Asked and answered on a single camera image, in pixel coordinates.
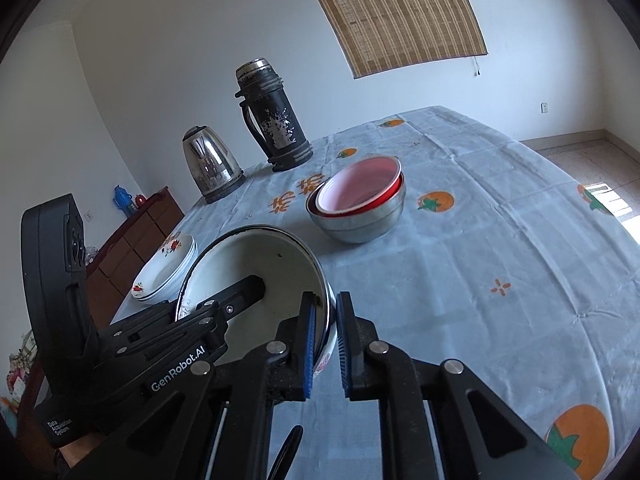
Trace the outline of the red flower white plate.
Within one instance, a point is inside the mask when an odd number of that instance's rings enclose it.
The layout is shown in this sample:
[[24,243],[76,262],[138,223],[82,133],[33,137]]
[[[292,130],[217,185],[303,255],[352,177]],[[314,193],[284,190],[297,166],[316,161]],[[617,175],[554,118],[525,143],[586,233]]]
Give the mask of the red flower white plate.
[[193,236],[177,232],[166,238],[134,279],[130,294],[140,304],[175,300],[190,267],[198,258]]

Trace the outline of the white enamel bowl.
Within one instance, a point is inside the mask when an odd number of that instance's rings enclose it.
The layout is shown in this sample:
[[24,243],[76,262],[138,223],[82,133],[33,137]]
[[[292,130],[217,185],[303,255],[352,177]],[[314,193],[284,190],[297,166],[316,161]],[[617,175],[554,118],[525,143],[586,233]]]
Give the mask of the white enamel bowl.
[[275,226],[242,226],[206,247],[181,285],[176,319],[251,275],[264,282],[264,296],[233,315],[226,333],[228,350],[218,362],[237,361],[276,338],[279,323],[298,315],[303,293],[313,292],[319,298],[314,333],[314,374],[319,375],[335,347],[335,295],[314,253],[298,237]]

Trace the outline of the pink plastic bowl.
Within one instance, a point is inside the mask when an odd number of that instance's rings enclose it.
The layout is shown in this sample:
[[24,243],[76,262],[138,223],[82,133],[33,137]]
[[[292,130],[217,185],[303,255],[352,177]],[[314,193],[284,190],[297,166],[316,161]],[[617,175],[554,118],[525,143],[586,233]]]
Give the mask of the pink plastic bowl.
[[378,155],[354,162],[322,185],[314,204],[327,217],[369,211],[399,190],[401,169],[395,156]]

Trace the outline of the brown wooden sideboard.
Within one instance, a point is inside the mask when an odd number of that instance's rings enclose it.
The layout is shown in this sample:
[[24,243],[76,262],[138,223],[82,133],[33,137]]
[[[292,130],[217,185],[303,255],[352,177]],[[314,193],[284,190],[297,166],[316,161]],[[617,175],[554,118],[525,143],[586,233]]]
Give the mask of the brown wooden sideboard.
[[90,386],[90,373],[106,351],[101,336],[134,277],[160,248],[163,217],[182,217],[167,190],[154,194],[86,263],[84,224],[73,196],[47,200],[23,214],[24,293],[37,362],[49,389],[35,414],[55,448],[79,438],[82,415],[103,404]]

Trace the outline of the white printed tablecloth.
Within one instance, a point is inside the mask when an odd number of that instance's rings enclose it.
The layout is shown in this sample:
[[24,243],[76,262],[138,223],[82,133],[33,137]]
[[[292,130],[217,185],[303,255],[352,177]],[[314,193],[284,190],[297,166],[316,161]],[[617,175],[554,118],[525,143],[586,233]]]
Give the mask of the white printed tablecloth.
[[[247,224],[303,240],[380,336],[465,364],[574,468],[603,479],[639,428],[639,246],[566,172],[441,106],[315,140],[309,162],[247,170],[180,221],[200,247]],[[394,155],[405,209],[378,240],[325,236],[305,200],[356,160]]]

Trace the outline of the blue thermos jug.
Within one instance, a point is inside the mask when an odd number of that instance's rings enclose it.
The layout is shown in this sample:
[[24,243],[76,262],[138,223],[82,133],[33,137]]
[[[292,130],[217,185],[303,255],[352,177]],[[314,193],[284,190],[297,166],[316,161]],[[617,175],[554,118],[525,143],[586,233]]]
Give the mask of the blue thermos jug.
[[137,212],[137,206],[132,196],[120,185],[114,187],[113,202],[117,209],[126,214],[127,218],[131,218]]

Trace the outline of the small red pot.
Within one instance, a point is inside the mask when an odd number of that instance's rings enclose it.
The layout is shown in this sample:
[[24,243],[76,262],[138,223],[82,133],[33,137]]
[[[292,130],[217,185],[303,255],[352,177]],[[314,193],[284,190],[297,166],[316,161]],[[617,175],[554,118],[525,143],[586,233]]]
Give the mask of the small red pot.
[[134,198],[134,202],[136,203],[137,207],[140,208],[145,204],[146,198],[142,194],[138,194]]

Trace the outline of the stainless steel bowl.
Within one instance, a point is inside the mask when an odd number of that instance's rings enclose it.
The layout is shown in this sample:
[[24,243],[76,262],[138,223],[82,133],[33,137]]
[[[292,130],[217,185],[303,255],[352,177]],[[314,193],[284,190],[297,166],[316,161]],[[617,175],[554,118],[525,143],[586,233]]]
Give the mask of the stainless steel bowl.
[[405,207],[406,185],[403,174],[399,177],[399,184],[398,190],[382,205],[346,217],[320,214],[316,198],[323,188],[322,184],[306,198],[306,211],[311,221],[328,237],[352,245],[364,244],[390,232],[398,223]]

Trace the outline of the stainless steel electric kettle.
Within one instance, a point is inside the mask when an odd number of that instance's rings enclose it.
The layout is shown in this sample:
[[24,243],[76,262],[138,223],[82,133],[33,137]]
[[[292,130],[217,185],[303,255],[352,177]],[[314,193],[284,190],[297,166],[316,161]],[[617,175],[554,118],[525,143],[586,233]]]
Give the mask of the stainless steel electric kettle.
[[182,147],[191,176],[206,203],[215,203],[244,184],[240,165],[209,126],[189,129],[183,136]]

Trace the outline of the black worn thermos flask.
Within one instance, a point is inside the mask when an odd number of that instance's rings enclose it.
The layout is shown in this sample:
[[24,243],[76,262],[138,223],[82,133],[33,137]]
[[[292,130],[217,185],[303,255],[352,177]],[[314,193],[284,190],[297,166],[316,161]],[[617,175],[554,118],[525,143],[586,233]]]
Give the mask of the black worn thermos flask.
[[255,58],[235,71],[240,107],[248,131],[267,156],[273,172],[283,172],[311,159],[307,140],[286,96],[283,80],[265,58]]

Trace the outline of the bamboo window blind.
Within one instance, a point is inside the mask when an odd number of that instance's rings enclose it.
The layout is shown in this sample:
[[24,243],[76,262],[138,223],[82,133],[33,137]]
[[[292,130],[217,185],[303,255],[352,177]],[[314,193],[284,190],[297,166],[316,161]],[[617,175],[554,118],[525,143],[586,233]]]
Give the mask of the bamboo window blind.
[[470,0],[318,0],[356,79],[488,53]]

